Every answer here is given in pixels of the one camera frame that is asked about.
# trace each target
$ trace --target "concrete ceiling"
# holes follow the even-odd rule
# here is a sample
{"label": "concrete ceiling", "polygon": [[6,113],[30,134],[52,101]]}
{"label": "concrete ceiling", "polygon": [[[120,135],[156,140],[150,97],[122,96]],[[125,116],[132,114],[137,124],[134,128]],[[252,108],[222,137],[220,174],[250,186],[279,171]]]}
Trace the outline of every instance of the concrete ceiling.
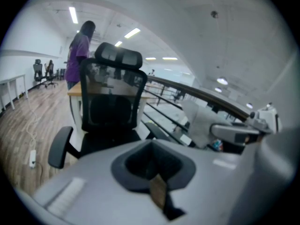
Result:
{"label": "concrete ceiling", "polygon": [[[74,28],[68,11],[73,1],[45,3],[44,7],[69,36],[79,29]],[[178,65],[186,64],[203,87],[221,87],[226,97],[234,91],[239,95],[237,102],[252,102],[256,109],[296,49],[289,29],[269,0],[105,0],[116,4],[115,10],[124,8],[127,16],[78,1],[74,6],[83,11],[78,12],[80,20],[96,21],[99,41],[115,43],[139,27],[143,32],[124,42],[125,47],[144,57],[177,56]],[[66,11],[56,14],[56,9]],[[210,15],[212,11],[218,12],[217,19]],[[220,76],[227,78],[228,86],[216,82]]]}

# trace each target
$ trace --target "black cable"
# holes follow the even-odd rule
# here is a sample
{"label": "black cable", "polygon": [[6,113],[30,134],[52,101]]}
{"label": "black cable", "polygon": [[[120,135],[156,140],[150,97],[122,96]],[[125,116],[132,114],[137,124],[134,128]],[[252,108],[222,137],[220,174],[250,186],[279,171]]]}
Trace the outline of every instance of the black cable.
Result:
{"label": "black cable", "polygon": [[41,165],[39,162],[36,162],[36,164],[39,164],[41,166],[41,168],[42,168],[42,172],[41,172],[41,175],[39,177],[39,185],[41,186],[42,185],[42,175],[43,175],[44,169],[43,169],[43,165]]}

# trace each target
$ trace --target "chair headrest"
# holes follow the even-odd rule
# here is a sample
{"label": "chair headrest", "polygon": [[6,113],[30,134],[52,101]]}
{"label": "chair headrest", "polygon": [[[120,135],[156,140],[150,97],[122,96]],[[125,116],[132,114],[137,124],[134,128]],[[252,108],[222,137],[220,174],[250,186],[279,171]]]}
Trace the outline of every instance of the chair headrest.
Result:
{"label": "chair headrest", "polygon": [[95,51],[95,58],[104,64],[121,68],[139,69],[143,64],[142,55],[110,43],[102,43]]}

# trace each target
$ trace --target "railing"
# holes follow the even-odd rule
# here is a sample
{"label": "railing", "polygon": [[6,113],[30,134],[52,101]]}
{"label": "railing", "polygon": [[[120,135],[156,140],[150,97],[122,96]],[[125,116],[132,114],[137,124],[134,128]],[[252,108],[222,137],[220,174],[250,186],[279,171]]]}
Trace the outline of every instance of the railing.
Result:
{"label": "railing", "polygon": [[147,92],[154,97],[150,98],[150,101],[147,102],[149,108],[159,113],[159,115],[165,117],[174,125],[174,128],[172,128],[172,131],[170,131],[170,129],[168,130],[160,121],[158,121],[157,118],[154,118],[148,112],[144,111],[143,114],[146,116],[146,118],[150,119],[161,130],[163,130],[165,134],[169,136],[171,141],[181,145],[195,145],[193,142],[191,142],[190,144],[186,144],[180,138],[182,135],[188,136],[189,122],[186,121],[181,124],[171,116],[161,111],[160,108],[161,106],[164,106],[163,104],[166,104],[167,106],[171,105],[172,107],[179,109],[179,113],[183,113],[180,101],[185,99],[201,99],[207,102],[207,107],[212,111],[216,113],[224,113],[225,119],[230,119],[231,121],[234,121],[235,119],[245,121],[249,116],[247,111],[245,111],[241,106],[235,105],[232,102],[225,100],[224,98],[218,97],[209,90],[205,91],[195,89],[184,84],[172,82],[163,78],[148,76],[148,83],[145,86],[144,92]]}

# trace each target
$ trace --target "ceiling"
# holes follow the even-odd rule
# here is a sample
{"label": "ceiling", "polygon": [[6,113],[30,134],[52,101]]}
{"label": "ceiling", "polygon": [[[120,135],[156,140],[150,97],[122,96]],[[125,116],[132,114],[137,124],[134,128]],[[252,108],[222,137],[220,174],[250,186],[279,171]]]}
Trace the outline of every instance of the ceiling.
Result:
{"label": "ceiling", "polygon": [[[221,87],[226,97],[238,93],[237,102],[259,104],[285,68],[296,44],[284,20],[269,0],[172,0],[183,9],[187,20],[196,27],[201,47],[195,47],[205,66],[202,86],[214,90]],[[77,10],[80,24],[73,24],[68,7]],[[164,56],[178,57],[172,64],[185,67],[180,58],[162,39],[128,16],[89,3],[56,1],[43,4],[66,36],[73,37],[86,20],[96,23],[94,42],[116,43],[142,53],[143,57],[156,57],[146,64],[166,66]],[[218,18],[211,16],[217,11]],[[124,35],[138,27],[141,32],[130,39]],[[198,64],[187,64],[196,71]],[[224,76],[229,84],[222,86],[216,79]]]}

